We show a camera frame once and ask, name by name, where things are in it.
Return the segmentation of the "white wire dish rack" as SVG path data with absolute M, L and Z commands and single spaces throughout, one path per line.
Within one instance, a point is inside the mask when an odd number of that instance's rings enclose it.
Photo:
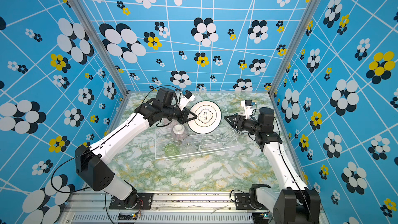
M 172 128 L 177 124 L 176 121 L 171 123 L 166 127 L 156 127 L 155 128 L 155 158 L 156 159 L 177 159 L 177 158 L 184 158 L 184 157 L 193 157 L 208 153 L 220 152 L 224 151 L 233 147 L 238 146 L 237 135 L 235 131 L 230 127 L 226 121 L 222 120 L 219 127 L 212 133 L 209 134 L 197 134 L 190 130 L 187 124 L 185 124 L 185 128 L 188 131 L 188 137 L 194 141 L 196 152 L 190 154 L 183 154 L 181 150 L 181 142 L 183 141 L 174 141 L 172 139 Z M 224 142 L 229 145 L 228 148 L 224 149 L 214 149 L 214 150 L 203 150 L 202 144 L 205 141 L 210 142 Z M 164 148 L 167 144 L 173 143 L 175 144 L 180 151 L 180 155 L 174 157 L 165 157 L 164 155 Z

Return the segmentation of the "clear glass cup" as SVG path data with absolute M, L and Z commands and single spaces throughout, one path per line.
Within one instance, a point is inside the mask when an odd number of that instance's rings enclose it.
M 181 142 L 181 150 L 183 154 L 190 154 L 196 152 L 193 139 L 186 138 Z

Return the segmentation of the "green glass cup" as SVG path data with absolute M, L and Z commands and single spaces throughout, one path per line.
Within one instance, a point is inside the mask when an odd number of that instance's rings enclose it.
M 180 155 L 179 148 L 173 144 L 167 144 L 164 148 L 164 155 L 165 157 L 174 157 Z

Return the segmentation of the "dark rimmed white plate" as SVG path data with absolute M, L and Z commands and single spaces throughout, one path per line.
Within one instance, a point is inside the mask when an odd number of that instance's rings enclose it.
M 248 131 L 245 131 L 245 130 L 238 130 L 238 129 L 235 129 L 234 131 L 235 131 L 237 134 L 243 135 L 243 136 L 255 135 L 254 132 L 248 132 Z

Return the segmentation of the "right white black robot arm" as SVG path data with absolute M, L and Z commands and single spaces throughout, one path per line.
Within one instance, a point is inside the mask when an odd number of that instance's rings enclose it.
M 274 110 L 262 107 L 257 120 L 242 115 L 224 117 L 234 129 L 254 135 L 255 142 L 267 157 L 280 192 L 272 191 L 269 185 L 253 184 L 249 190 L 252 208 L 266 208 L 277 224 L 317 224 L 319 222 L 321 199 L 317 191 L 309 189 L 289 161 L 280 134 L 274 131 Z

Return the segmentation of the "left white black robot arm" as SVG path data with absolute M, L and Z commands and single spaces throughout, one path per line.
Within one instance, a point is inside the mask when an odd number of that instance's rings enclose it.
M 81 145 L 76 149 L 77 175 L 94 191 L 104 191 L 120 200 L 127 209 L 132 209 L 138 201 L 137 190 L 118 177 L 108 164 L 132 139 L 162 119 L 176 120 L 180 124 L 196 119 L 197 116 L 186 107 L 194 99 L 188 90 L 177 95 L 175 90 L 161 87 L 154 98 L 143 101 L 110 134 L 89 147 Z

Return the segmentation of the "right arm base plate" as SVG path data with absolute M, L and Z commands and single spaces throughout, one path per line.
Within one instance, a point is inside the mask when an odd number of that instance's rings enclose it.
M 273 212 L 277 195 L 268 191 L 260 191 L 259 194 L 236 193 L 233 200 L 237 210 Z

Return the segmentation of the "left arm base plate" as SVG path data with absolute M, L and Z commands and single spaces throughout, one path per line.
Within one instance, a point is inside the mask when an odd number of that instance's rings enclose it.
M 152 206 L 153 196 L 153 193 L 139 192 L 133 198 L 125 201 L 112 196 L 109 208 L 117 210 L 149 210 Z

